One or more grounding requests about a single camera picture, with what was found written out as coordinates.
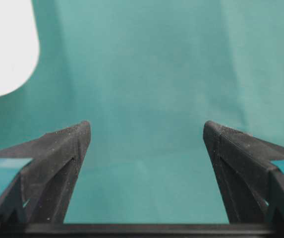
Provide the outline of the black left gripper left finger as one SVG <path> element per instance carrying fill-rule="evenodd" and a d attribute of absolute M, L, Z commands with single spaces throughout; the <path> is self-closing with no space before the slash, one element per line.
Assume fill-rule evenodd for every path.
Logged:
<path fill-rule="evenodd" d="M 0 150 L 10 163 L 31 159 L 1 189 L 0 226 L 63 223 L 90 141 L 90 123 L 82 121 Z"/>

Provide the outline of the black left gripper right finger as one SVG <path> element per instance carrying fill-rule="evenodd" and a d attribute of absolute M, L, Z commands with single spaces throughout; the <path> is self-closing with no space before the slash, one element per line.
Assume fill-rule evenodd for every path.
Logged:
<path fill-rule="evenodd" d="M 210 120 L 203 140 L 228 221 L 269 223 L 284 238 L 284 147 Z"/>

